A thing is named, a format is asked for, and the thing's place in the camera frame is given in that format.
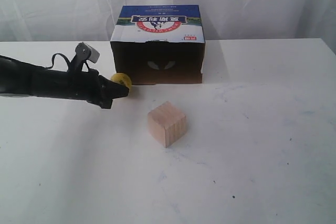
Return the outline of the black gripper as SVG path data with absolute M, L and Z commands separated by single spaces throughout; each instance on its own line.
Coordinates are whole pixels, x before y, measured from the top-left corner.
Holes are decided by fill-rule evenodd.
M 43 70 L 32 75 L 31 95 L 36 97 L 83 100 L 102 109 L 111 109 L 113 99 L 124 98 L 129 89 L 93 72 L 71 75 L 57 70 Z

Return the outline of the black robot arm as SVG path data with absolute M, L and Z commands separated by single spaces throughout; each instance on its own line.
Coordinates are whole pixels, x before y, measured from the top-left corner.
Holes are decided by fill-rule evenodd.
M 127 97 L 130 89 L 100 75 L 95 69 L 82 71 L 68 66 L 67 71 L 32 65 L 1 56 L 1 96 L 42 97 L 81 100 L 110 109 L 114 99 Z

